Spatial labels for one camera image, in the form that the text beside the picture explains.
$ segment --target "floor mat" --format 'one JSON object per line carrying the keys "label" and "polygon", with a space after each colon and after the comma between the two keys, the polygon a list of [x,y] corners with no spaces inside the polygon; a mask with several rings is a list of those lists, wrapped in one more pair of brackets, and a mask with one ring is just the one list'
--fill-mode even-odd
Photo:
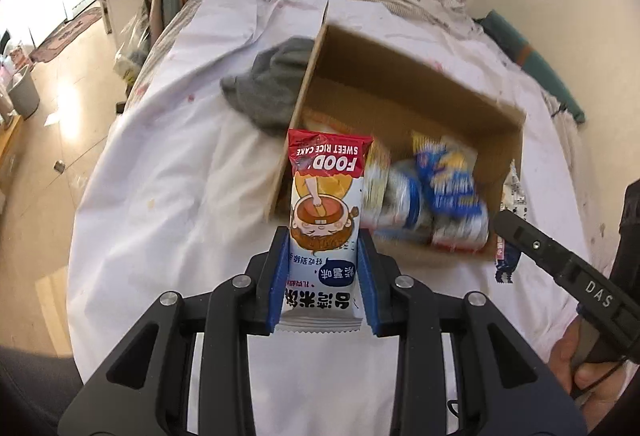
{"label": "floor mat", "polygon": [[75,19],[63,24],[47,37],[40,47],[31,53],[31,59],[34,62],[49,62],[55,59],[84,30],[101,18],[102,10],[100,8],[89,8],[82,12]]}

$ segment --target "cartoon brown hair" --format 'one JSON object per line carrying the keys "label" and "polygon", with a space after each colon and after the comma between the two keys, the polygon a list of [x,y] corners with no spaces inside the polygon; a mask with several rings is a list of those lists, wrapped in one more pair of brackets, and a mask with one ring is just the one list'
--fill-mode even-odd
{"label": "cartoon brown hair", "polygon": [[358,207],[353,207],[348,215],[348,226],[345,226],[342,230],[331,234],[330,236],[308,236],[299,228],[291,229],[291,237],[296,240],[296,243],[312,252],[324,252],[325,250],[335,250],[343,246],[353,232],[353,219],[357,218],[359,214]]}

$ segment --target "finger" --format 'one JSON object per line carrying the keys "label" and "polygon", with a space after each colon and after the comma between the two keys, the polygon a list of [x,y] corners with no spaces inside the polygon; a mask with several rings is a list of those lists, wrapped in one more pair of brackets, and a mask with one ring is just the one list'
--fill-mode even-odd
{"label": "finger", "polygon": [[[585,389],[609,372],[615,363],[583,364],[575,373],[575,385]],[[609,378],[591,390],[587,401],[582,406],[582,414],[591,431],[613,408],[620,389],[625,383],[624,368],[617,369]]]}
{"label": "finger", "polygon": [[551,348],[551,354],[549,355],[548,366],[567,393],[571,392],[574,383],[571,374],[571,358],[578,347],[579,328],[580,319],[576,317],[567,326],[562,338]]}

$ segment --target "tiled floor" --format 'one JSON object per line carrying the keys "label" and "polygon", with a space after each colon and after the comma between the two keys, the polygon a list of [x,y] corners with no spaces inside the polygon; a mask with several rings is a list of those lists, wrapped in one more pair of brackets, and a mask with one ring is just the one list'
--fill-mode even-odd
{"label": "tiled floor", "polygon": [[[66,266],[74,214],[104,148],[125,85],[96,22],[32,76],[40,106],[0,218],[0,344],[68,355]],[[66,164],[64,174],[53,169]]]}

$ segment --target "trash can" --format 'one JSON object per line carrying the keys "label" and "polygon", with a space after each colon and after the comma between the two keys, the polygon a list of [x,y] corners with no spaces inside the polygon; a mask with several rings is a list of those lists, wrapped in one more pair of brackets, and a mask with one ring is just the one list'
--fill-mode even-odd
{"label": "trash can", "polygon": [[15,110],[25,119],[29,118],[38,109],[40,95],[31,78],[28,66],[23,66],[12,80],[9,88],[9,98],[14,103]]}

